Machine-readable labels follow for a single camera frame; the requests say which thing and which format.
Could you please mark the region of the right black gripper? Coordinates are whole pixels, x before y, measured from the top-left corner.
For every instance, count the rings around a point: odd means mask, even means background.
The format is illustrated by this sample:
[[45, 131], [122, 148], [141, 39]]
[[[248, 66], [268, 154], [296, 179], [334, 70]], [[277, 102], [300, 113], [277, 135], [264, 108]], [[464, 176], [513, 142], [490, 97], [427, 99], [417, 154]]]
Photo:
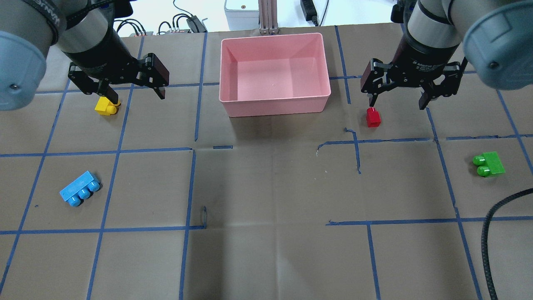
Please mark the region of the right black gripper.
[[[375, 106], [385, 89], [395, 87], [416, 88], [421, 85], [420, 110], [438, 97], [456, 95], [468, 64], [466, 57], [461, 63], [450, 62], [457, 48], [458, 45], [434, 48], [410, 37], [402, 38], [392, 61], [384, 63], [371, 59], [362, 74], [361, 92], [369, 97], [369, 107]], [[435, 84], [433, 80], [442, 75], [445, 76], [442, 82]]]

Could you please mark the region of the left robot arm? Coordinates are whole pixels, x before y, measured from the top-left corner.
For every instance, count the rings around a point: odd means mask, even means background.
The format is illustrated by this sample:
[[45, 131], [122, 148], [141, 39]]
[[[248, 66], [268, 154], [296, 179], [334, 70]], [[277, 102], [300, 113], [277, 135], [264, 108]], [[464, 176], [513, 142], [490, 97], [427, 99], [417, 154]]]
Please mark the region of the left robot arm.
[[136, 59], [114, 30], [133, 13], [129, 0], [2, 0], [0, 108], [18, 110], [34, 98], [51, 46], [70, 59], [68, 77], [84, 94], [118, 104], [114, 84], [152, 88], [165, 98], [169, 72], [149, 53]]

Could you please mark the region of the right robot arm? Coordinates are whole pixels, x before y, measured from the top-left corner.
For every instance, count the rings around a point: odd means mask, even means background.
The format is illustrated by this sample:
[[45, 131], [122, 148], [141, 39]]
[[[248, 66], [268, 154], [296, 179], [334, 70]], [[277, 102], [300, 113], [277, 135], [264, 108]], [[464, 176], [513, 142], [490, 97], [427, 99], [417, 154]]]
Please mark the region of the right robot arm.
[[468, 63], [493, 89], [531, 85], [532, 12], [531, 0], [398, 0], [391, 21], [402, 39], [392, 61], [369, 61], [361, 92], [373, 107], [381, 93], [421, 88], [424, 110], [458, 92]]

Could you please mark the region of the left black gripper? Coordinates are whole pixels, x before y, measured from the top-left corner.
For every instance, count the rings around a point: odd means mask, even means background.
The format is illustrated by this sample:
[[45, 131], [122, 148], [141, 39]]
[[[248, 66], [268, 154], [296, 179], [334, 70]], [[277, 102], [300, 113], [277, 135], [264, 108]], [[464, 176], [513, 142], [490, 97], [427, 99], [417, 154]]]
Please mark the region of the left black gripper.
[[118, 104], [118, 94], [109, 84], [133, 83], [149, 87], [165, 99], [168, 69], [155, 53], [146, 54], [140, 61], [134, 58], [114, 29], [108, 29], [91, 49], [69, 53], [68, 57], [72, 61], [68, 77], [83, 93], [97, 93]]

